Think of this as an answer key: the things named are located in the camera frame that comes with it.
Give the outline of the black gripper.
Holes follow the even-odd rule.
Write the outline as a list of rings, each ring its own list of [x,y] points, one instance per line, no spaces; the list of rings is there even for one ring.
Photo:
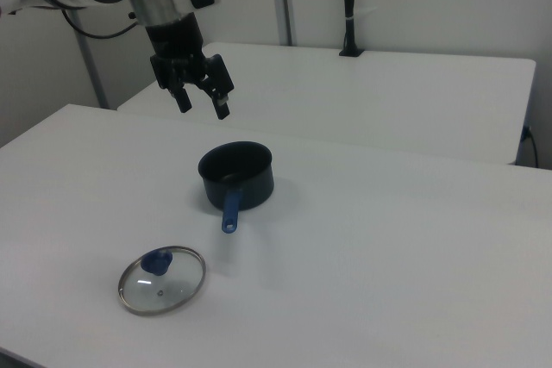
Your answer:
[[[195,14],[190,13],[176,22],[146,27],[146,32],[154,48],[150,62],[158,86],[169,91],[179,111],[185,113],[192,106],[173,61],[190,59],[198,62],[193,83],[210,97],[219,120],[228,117],[229,93],[235,87],[223,57],[219,54],[204,56],[204,39]]]

